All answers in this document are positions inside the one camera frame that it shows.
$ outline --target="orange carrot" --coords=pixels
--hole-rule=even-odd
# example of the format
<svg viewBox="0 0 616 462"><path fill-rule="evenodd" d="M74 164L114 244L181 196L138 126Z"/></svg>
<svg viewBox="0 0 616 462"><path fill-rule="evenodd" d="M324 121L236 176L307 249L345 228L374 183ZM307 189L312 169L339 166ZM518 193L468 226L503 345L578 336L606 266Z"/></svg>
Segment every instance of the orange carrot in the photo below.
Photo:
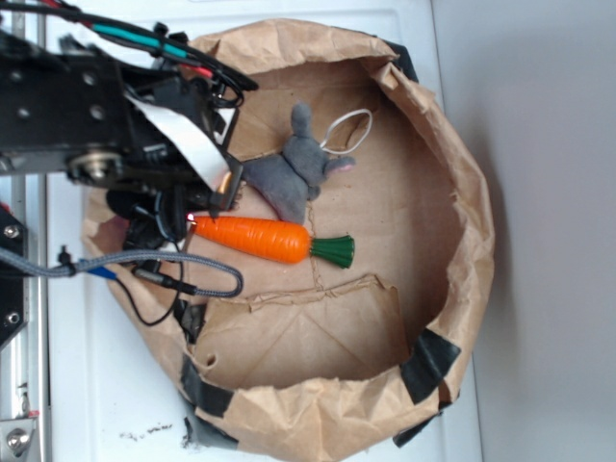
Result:
<svg viewBox="0 0 616 462"><path fill-rule="evenodd" d="M276 262L299 263L312 254L348 268L353 260L350 236L312 239L295 223L239 217L195 217L194 223L197 236Z"/></svg>

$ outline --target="blue wire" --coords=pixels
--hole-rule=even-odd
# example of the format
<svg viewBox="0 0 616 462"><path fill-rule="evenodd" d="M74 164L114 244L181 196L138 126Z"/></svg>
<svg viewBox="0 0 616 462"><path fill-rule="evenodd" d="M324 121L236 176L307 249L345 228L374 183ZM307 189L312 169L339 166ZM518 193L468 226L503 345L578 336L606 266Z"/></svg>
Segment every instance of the blue wire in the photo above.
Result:
<svg viewBox="0 0 616 462"><path fill-rule="evenodd" d="M92 30L94 32L98 32L101 34L106 34L108 36L118 37L119 39L125 39L137 43L139 45L150 46L152 48L159 48L161 43L156 38L140 36L139 34L135 34L133 32L124 31L123 29L118 29L113 26L106 26L104 24L93 24ZM175 55L179 58L187 58L188 53L180 48L169 45L165 43L163 49L168 53Z"/></svg>

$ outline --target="screw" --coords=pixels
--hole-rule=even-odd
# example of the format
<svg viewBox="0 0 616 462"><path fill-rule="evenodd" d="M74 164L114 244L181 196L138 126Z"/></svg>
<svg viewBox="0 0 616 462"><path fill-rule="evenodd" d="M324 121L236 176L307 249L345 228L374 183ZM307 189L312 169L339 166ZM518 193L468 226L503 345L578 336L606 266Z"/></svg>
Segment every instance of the screw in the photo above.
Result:
<svg viewBox="0 0 616 462"><path fill-rule="evenodd" d="M11 79L11 82L13 82L14 84L18 84L23 80L23 74L18 70L14 70L13 72L11 72L9 78Z"/></svg>
<svg viewBox="0 0 616 462"><path fill-rule="evenodd" d="M100 106L92 106L90 108L90 115L94 120L105 120L105 110Z"/></svg>
<svg viewBox="0 0 616 462"><path fill-rule="evenodd" d="M11 324L17 324L21 320L21 317L17 313L10 313L7 316L7 321Z"/></svg>
<svg viewBox="0 0 616 462"><path fill-rule="evenodd" d="M84 72L84 82L86 82L86 85L93 87L96 85L96 74L93 72Z"/></svg>
<svg viewBox="0 0 616 462"><path fill-rule="evenodd" d="M4 228L4 236L9 239L17 239L21 235L19 231L19 226L15 224L10 224L9 226Z"/></svg>
<svg viewBox="0 0 616 462"><path fill-rule="evenodd" d="M103 168L100 168L100 167L94 168L90 172L90 177L92 178L92 180L102 180L106 176L107 176L107 172Z"/></svg>
<svg viewBox="0 0 616 462"><path fill-rule="evenodd" d="M26 108L19 108L17 110L17 116L22 119L30 118L30 111Z"/></svg>
<svg viewBox="0 0 616 462"><path fill-rule="evenodd" d="M21 428L13 430L7 437L7 445L13 452L26 447L30 443L30 436Z"/></svg>

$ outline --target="brown paper bag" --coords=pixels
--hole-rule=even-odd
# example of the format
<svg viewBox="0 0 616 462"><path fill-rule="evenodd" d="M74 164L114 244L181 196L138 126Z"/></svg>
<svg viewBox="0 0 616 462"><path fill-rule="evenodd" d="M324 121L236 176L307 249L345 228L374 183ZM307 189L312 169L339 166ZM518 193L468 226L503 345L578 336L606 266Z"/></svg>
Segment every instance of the brown paper bag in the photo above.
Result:
<svg viewBox="0 0 616 462"><path fill-rule="evenodd" d="M328 180L306 227L356 242L350 269L314 258L286 266L193 237L186 249L244 274L235 299L206 302L205 327L187 346L178 322L140 325L152 354L192 403L205 433L226 446L283 460L343 459L421 424L453 402L470 359L493 275L488 191L471 154L434 101L392 61L382 40L294 20L268 20L196 39L193 46L251 75L229 146L240 160L277 153L290 113L313 109L313 132L368 108L370 135L354 171ZM332 147L353 145L356 120ZM275 218L245 187L244 217ZM84 237L93 254L118 250L124 223L92 195ZM157 318L172 295L116 269ZM224 288L209 269L189 282Z"/></svg>

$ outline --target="red wire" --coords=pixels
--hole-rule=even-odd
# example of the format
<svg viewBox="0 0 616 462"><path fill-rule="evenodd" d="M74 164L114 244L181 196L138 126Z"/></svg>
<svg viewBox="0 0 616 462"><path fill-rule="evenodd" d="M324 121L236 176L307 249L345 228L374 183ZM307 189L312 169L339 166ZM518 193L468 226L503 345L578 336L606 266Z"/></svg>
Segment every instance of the red wire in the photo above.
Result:
<svg viewBox="0 0 616 462"><path fill-rule="evenodd" d="M193 70L194 72L196 72L202 77L205 77L206 79L211 79L212 77L214 77L214 72L212 72L210 69L206 69L205 67L195 67L188 64L182 64L182 67Z"/></svg>
<svg viewBox="0 0 616 462"><path fill-rule="evenodd" d="M59 8L60 5L58 5L54 0L40 0L42 3L44 3L45 5L47 5L48 7L51 8Z"/></svg>

